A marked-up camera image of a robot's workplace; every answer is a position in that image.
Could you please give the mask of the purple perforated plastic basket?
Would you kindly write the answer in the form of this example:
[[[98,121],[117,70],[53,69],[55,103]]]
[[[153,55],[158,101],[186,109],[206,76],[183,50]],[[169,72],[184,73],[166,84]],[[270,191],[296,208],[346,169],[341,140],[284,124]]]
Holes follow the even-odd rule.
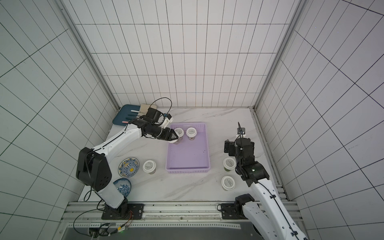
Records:
[[[206,173],[210,170],[207,125],[204,122],[171,124],[171,128],[181,128],[185,132],[195,128],[197,135],[190,140],[186,134],[178,144],[169,144],[166,170],[171,174]]]

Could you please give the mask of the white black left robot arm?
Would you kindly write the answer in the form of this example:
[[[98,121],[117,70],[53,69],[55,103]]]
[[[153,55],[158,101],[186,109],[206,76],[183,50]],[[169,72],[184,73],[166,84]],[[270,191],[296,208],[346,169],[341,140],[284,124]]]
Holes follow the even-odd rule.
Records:
[[[92,187],[107,206],[117,209],[126,198],[114,185],[114,181],[121,177],[115,157],[143,136],[167,142],[177,140],[176,132],[168,127],[172,121],[173,118],[166,118],[159,125],[146,117],[136,118],[127,122],[121,131],[103,143],[92,148],[83,148],[78,157],[76,178]]]

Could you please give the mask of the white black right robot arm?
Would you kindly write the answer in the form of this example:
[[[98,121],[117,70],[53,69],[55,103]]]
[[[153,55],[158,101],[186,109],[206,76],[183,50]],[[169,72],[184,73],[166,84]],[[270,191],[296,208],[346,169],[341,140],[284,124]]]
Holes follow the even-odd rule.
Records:
[[[252,222],[256,232],[265,240],[306,240],[282,203],[264,166],[255,160],[255,143],[237,137],[226,140],[224,152],[236,160],[235,172],[246,182],[253,194],[235,198],[236,214]]]

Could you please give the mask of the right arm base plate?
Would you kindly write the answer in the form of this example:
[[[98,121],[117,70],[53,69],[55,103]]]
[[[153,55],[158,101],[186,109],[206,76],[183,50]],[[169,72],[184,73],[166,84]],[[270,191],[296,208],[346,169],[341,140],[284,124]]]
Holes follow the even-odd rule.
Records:
[[[223,220],[240,220],[239,207],[234,203],[223,203],[218,205]]]

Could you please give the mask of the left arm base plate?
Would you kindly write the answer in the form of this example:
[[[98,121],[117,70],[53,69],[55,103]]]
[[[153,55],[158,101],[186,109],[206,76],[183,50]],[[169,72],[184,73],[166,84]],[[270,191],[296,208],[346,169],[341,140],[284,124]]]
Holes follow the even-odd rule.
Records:
[[[144,211],[144,204],[128,204],[122,203],[117,209],[106,205],[103,214],[102,220],[141,220]]]

